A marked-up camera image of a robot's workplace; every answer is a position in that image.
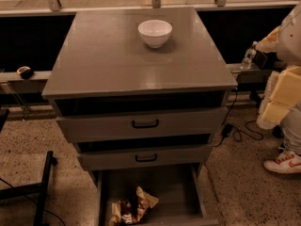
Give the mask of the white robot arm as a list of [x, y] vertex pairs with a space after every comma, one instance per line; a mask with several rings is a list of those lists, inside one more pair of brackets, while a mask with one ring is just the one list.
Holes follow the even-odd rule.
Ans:
[[280, 125], [301, 101], [301, 2], [257, 45], [259, 52], [275, 52], [287, 63], [281, 73], [272, 72], [259, 109], [257, 124], [262, 129]]

